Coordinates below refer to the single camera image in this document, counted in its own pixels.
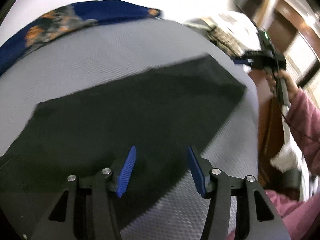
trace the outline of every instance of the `blue floral cloth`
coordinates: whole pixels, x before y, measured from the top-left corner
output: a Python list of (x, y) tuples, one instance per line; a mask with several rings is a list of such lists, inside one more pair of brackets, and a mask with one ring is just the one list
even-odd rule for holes
[(160, 15), (158, 9), (120, 0), (78, 2), (57, 8), (22, 28), (0, 47), (0, 76), (17, 60), (64, 34), (94, 25)]

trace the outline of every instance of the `human hand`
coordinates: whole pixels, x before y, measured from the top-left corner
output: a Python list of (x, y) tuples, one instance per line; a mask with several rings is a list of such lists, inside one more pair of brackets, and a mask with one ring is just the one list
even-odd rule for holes
[[(299, 88), (297, 84), (294, 82), (290, 74), (285, 71), (285, 70), (279, 70), (279, 74), (275, 73), (276, 77), (279, 78), (284, 78), (285, 83), (287, 84), (287, 89), (288, 89), (288, 96), (289, 96), (289, 101), (292, 102), (292, 100), (295, 98), (297, 93), (299, 92)], [(272, 75), (267, 74), (266, 75), (266, 80), (268, 81), (268, 85), (270, 88), (270, 91), (274, 93), (276, 91), (276, 81), (273, 78)]]

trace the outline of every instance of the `dark green cloth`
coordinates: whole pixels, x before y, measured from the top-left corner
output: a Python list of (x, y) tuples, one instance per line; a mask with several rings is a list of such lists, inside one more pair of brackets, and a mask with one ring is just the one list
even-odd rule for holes
[[(244, 91), (204, 55), (39, 103), (0, 159), (0, 207), (14, 223), (20, 201), (19, 208), (37, 221), (70, 174), (93, 175), (134, 145), (127, 192), (114, 199), (123, 228), (181, 179), (187, 147), (202, 152)], [(13, 192), (23, 192), (21, 199), (8, 197)]]

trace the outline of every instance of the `blue ribbed fingertip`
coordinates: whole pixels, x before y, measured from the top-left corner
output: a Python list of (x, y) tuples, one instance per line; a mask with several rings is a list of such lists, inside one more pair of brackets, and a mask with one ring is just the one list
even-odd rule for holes
[(118, 176), (118, 188), (116, 190), (117, 197), (121, 197), (123, 193), (127, 190), (129, 180), (131, 177), (131, 172), (133, 170), (134, 163), (136, 162), (137, 151), (134, 146), (128, 154), (127, 159), (124, 162), (122, 170)]
[(188, 153), (189, 168), (192, 174), (193, 181), (196, 185), (197, 192), (203, 197), (206, 193), (204, 175), (200, 169), (196, 156), (193, 153), (192, 148), (190, 146), (188, 147), (187, 153)]

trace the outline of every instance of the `metal pin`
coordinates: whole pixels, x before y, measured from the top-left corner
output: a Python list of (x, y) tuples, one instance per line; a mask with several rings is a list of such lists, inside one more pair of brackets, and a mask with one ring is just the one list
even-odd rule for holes
[(70, 175), (68, 176), (68, 180), (69, 181), (74, 181), (76, 179), (76, 176), (75, 175)]
[(213, 174), (215, 175), (219, 175), (221, 173), (221, 171), (219, 169), (212, 169), (211, 171)]
[(251, 176), (251, 175), (247, 176), (247, 181), (254, 182), (255, 181), (254, 176)]
[(111, 173), (111, 169), (109, 169), (109, 168), (104, 168), (104, 169), (102, 170), (102, 173), (105, 174), (105, 175), (108, 175), (108, 174)]

